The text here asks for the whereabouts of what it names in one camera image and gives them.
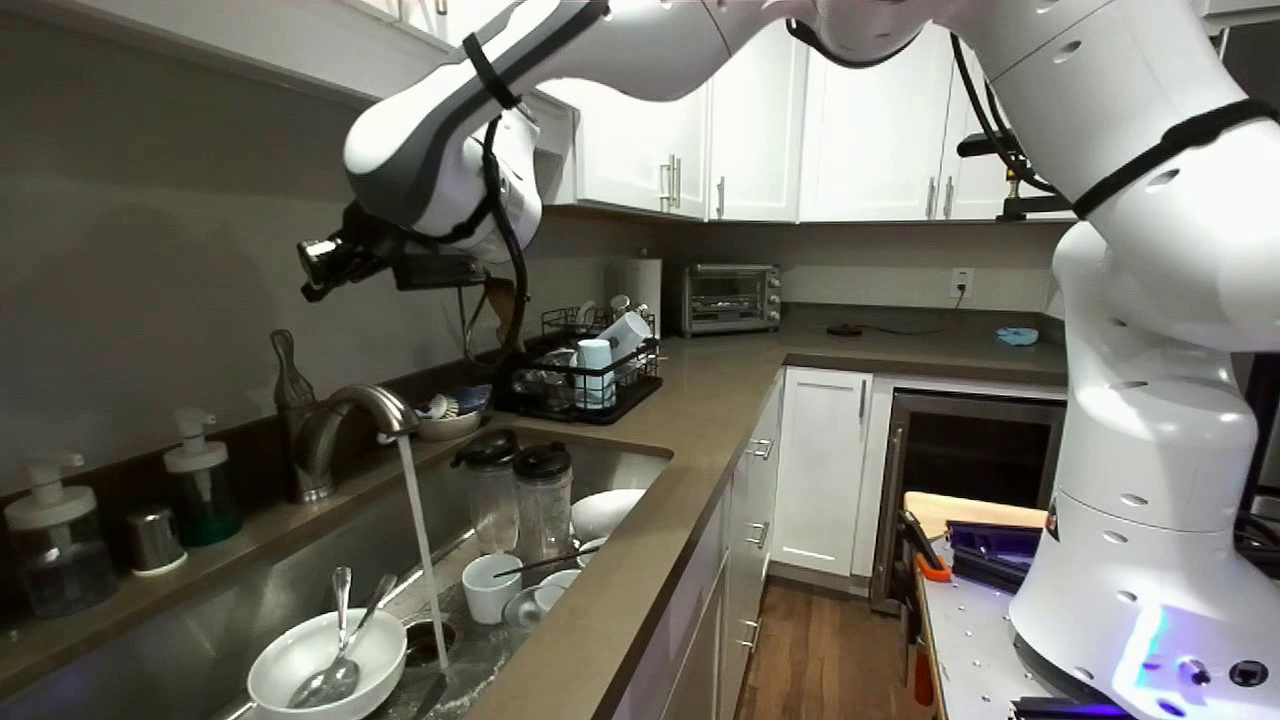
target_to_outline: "lower cabinet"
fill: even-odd
[[[872,574],[855,551],[872,374],[789,369],[773,561],[824,574]]]
[[[762,542],[774,496],[779,388],[727,466],[697,551],[614,709],[625,720],[727,720],[756,651]]]
[[[716,578],[713,603],[703,608],[703,621],[697,625],[697,634],[689,639],[676,692],[669,705],[669,720],[713,720],[716,717],[716,651],[721,651],[721,589]]]

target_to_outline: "white cup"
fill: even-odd
[[[508,601],[521,593],[516,568],[523,568],[521,555],[474,555],[463,568],[468,610],[474,625],[504,621]]]
[[[569,593],[569,583],[576,578],[576,568],[551,572],[537,583],[530,601],[541,610],[551,610],[559,603],[559,595]]]

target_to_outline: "bottle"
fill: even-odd
[[[178,538],[204,549],[241,531],[229,445],[204,439],[210,415],[199,407],[177,411],[178,445],[164,450],[164,466],[178,478]]]
[[[63,466],[79,465],[79,455],[66,455],[63,465],[30,465],[30,493],[2,509],[17,578],[30,617],[45,621],[91,608],[116,589],[91,489],[63,489]]]
[[[307,411],[317,407],[317,388],[313,379],[297,369],[290,361],[290,335],[288,328],[271,332],[271,347],[276,347],[276,415],[288,433],[288,445],[297,439],[297,433],[304,426]]]

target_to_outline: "robotic arm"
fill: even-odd
[[[1135,717],[1280,717],[1280,647],[1259,633],[1280,589],[1232,551],[1256,421],[1228,369],[1280,347],[1280,129],[1223,75],[1186,0],[523,0],[484,47],[357,120],[357,205],[304,248],[313,284],[410,248],[470,255],[486,216],[529,244],[521,91],[582,75],[670,100],[773,19],[850,66],[926,19],[960,31],[1037,173],[1083,216],[1056,250],[1070,394],[1052,524],[1011,626]],[[486,153],[474,131],[498,112]]]

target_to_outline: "wall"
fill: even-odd
[[[219,424],[268,415],[271,328],[297,332],[319,391],[460,355],[451,290],[386,277],[323,305],[297,290],[290,244],[347,205],[352,100],[7,14],[0,88],[0,496],[59,446],[157,450],[183,402]],[[604,297],[609,255],[638,240],[637,225],[547,218],[530,305]]]
[[[950,309],[950,269],[971,269],[963,309],[1042,312],[1063,225],[713,225],[669,227],[665,250],[782,264],[789,305]]]

